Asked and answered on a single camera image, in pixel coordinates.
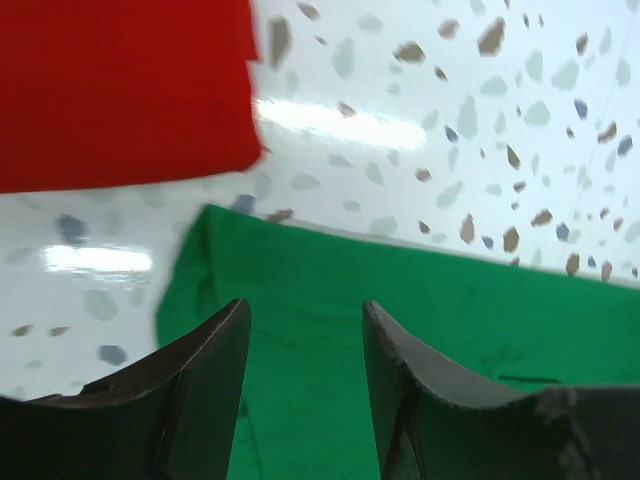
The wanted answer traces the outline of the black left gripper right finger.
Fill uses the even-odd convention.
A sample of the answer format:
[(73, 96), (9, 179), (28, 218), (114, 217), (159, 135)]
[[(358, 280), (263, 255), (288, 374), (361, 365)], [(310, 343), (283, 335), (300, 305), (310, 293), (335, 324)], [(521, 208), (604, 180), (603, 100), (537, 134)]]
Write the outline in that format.
[(638, 386), (519, 391), (417, 339), (375, 302), (362, 331), (382, 478), (638, 478)]

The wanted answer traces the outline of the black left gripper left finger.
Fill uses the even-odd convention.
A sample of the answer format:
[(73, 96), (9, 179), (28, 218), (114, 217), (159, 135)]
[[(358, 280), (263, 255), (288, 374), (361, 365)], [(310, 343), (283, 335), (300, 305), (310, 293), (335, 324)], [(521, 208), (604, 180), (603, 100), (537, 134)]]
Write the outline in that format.
[(2, 398), (2, 478), (226, 478), (249, 336), (234, 300), (75, 396)]

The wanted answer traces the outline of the green t-shirt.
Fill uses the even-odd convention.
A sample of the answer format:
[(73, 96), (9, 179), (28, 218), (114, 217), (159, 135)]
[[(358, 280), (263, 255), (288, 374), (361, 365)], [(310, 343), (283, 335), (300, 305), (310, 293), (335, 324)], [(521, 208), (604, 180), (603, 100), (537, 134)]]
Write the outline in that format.
[(636, 290), (268, 223), (187, 230), (160, 345), (252, 313), (234, 479), (635, 479)]

